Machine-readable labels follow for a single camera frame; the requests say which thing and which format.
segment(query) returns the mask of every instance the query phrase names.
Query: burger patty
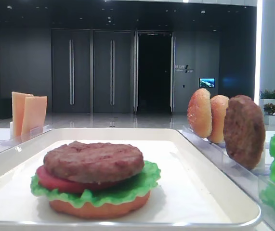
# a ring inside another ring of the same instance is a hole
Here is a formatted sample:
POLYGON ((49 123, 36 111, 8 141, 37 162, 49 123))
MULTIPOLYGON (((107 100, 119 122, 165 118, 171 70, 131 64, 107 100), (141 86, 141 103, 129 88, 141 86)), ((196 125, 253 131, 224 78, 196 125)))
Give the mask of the burger patty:
POLYGON ((228 155, 247 169, 259 163, 265 140, 261 108, 248 96, 229 100, 224 121, 224 139, 228 155))
POLYGON ((124 180, 144 167, 142 152, 132 145, 78 141, 47 152, 43 162, 50 174, 81 183, 124 180))

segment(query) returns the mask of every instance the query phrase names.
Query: television screen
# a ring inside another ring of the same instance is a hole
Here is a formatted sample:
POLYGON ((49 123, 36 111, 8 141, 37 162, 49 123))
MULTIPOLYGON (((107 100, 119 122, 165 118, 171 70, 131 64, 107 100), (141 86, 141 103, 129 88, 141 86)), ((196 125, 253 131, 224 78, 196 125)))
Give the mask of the television screen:
POLYGON ((200 78, 199 87, 200 88, 214 88, 215 78, 200 78))

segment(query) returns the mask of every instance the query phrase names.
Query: door handle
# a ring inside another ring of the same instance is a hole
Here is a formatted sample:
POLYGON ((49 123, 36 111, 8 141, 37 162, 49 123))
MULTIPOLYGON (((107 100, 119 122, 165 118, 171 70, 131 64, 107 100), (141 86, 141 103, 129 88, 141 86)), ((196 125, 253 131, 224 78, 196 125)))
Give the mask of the door handle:
POLYGON ((115 41, 113 40, 113 105, 115 105, 115 41))
POLYGON ((69 41, 69 82, 70 82, 70 105, 72 105, 72 40, 69 41))
POLYGON ((113 103, 113 41, 110 41, 110 89, 109 89, 109 103, 112 105, 113 103))
POLYGON ((74 63, 74 40, 72 39, 71 42, 72 47, 72 105, 75 104, 75 63, 74 63))

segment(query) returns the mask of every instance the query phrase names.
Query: dark wall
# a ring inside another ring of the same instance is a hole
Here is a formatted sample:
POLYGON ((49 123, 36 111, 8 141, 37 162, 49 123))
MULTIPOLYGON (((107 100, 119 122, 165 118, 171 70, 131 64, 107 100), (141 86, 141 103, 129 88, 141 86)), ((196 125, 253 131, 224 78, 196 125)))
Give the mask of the dark wall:
POLYGON ((217 32, 176 31, 175 65, 188 65, 194 72, 175 70, 174 112, 185 113, 199 78, 215 78, 211 96, 218 94, 220 34, 217 32))
POLYGON ((52 110, 51 30, 2 28, 0 30, 0 94, 12 91, 48 97, 52 110))
POLYGON ((221 33, 219 94, 254 99, 256 11, 221 33))

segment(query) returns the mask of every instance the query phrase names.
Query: tiled floor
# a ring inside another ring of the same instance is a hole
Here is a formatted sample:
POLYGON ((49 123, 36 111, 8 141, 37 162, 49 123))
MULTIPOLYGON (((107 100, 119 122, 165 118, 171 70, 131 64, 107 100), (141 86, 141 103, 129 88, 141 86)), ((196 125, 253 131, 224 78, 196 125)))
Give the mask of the tiled floor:
MULTIPOLYGON (((0 128, 9 128, 12 119, 0 120, 0 128)), ((187 126, 187 117, 182 115, 133 115, 133 114, 47 114, 46 125, 52 128, 173 128, 187 126)), ((266 125, 266 130, 275 126, 266 125)))

